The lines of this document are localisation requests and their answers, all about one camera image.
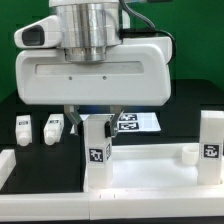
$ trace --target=white foam block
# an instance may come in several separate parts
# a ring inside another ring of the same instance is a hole
[[[32,143],[32,127],[31,127],[31,117],[18,116],[16,118],[16,139],[17,144],[23,147],[28,146]]]
[[[221,183],[224,140],[224,112],[202,111],[198,184]]]
[[[64,129],[64,115],[51,114],[44,128],[44,141],[47,145],[54,145],[60,142]]]
[[[105,137],[109,115],[90,115],[84,122],[87,176],[90,188],[107,188],[113,177],[112,142]]]
[[[3,150],[0,154],[0,189],[2,189],[6,180],[9,178],[16,165],[14,150]]]

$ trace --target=white platform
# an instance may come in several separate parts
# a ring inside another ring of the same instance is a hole
[[[109,189],[1,196],[0,221],[223,216],[224,185],[196,185],[197,167],[180,162],[186,145],[114,147]]]

